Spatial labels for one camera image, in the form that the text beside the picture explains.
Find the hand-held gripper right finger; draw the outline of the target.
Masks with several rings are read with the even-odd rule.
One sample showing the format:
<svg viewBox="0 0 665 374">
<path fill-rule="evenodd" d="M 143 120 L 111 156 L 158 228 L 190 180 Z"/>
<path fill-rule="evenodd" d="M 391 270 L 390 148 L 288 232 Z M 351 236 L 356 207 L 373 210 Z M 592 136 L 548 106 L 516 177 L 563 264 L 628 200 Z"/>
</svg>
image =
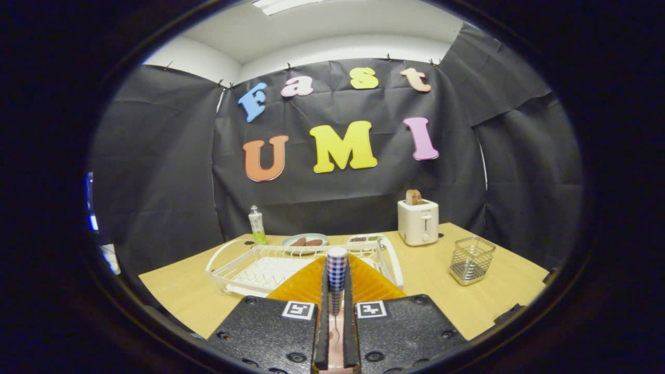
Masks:
<svg viewBox="0 0 665 374">
<path fill-rule="evenodd" d="M 344 279 L 343 358 L 355 373 L 423 369 L 468 341 L 430 296 L 404 295 L 356 256 Z"/>
</svg>

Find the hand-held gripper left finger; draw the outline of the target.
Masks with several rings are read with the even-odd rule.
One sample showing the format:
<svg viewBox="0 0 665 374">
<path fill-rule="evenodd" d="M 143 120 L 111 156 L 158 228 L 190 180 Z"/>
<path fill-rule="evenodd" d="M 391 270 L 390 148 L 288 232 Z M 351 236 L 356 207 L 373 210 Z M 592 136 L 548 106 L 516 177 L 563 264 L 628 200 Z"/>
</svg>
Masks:
<svg viewBox="0 0 665 374">
<path fill-rule="evenodd" d="M 317 373 L 328 368 L 325 259 L 297 271 L 271 295 L 244 296 L 207 345 L 252 373 Z"/>
</svg>

